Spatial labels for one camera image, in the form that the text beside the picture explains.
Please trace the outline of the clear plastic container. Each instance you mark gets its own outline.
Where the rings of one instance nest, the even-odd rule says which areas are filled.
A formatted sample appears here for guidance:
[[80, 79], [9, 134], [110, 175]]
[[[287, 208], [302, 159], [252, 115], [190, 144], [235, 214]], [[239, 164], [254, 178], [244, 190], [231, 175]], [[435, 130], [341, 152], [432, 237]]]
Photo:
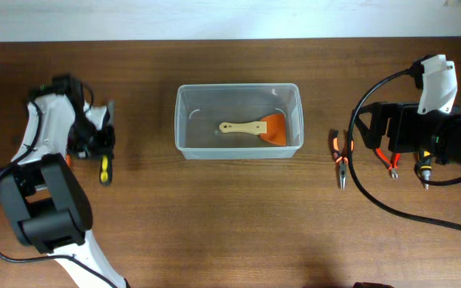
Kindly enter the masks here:
[[[233, 123], [281, 114], [284, 146], [258, 135], [225, 133]], [[293, 83], [192, 84], [178, 88], [174, 143], [189, 160], [291, 158], [304, 142], [303, 108]]]

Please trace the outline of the file yellow black handle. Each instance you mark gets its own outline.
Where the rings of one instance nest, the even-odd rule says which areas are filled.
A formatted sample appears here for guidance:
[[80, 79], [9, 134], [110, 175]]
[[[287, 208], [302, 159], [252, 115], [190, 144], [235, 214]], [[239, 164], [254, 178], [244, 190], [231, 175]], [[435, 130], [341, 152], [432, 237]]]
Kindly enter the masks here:
[[113, 158], [114, 158], [114, 102], [109, 102], [107, 105], [107, 112], [109, 114], [108, 121], [103, 127], [104, 132], [104, 147], [102, 154], [102, 161], [100, 166], [99, 181], [104, 186], [109, 186], [113, 179]]

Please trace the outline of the orange scraper wooden handle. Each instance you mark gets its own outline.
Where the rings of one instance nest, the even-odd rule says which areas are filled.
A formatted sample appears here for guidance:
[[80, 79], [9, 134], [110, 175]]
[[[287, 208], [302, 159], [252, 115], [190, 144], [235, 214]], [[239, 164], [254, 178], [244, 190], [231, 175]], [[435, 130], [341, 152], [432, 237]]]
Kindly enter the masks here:
[[224, 134], [252, 134], [275, 146], [287, 145], [287, 125], [284, 114], [270, 114], [253, 122], [221, 122], [218, 128]]

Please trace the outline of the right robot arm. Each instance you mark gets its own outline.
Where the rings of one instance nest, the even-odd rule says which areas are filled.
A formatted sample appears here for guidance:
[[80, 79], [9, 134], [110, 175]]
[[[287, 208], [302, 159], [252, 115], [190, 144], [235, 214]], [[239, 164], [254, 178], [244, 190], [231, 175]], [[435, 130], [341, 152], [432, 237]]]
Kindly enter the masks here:
[[458, 88], [455, 65], [444, 55], [414, 62], [406, 71], [392, 76], [409, 75], [423, 91], [418, 103], [373, 102], [353, 112], [353, 124], [364, 144], [374, 150], [382, 137], [389, 138], [388, 150], [414, 153], [422, 150], [440, 165], [461, 165], [461, 113], [453, 104]]

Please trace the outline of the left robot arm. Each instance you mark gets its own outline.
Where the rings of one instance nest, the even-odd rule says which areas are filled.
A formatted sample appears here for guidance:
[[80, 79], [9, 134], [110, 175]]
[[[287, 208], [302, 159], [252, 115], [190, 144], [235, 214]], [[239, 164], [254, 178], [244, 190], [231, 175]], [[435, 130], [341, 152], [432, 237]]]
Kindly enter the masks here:
[[79, 287], [127, 287], [95, 240], [93, 213], [70, 158], [96, 160], [98, 180], [113, 180], [114, 103], [94, 105], [85, 82], [65, 74], [29, 92], [28, 122], [10, 163], [0, 168], [0, 204], [17, 240], [56, 261]]

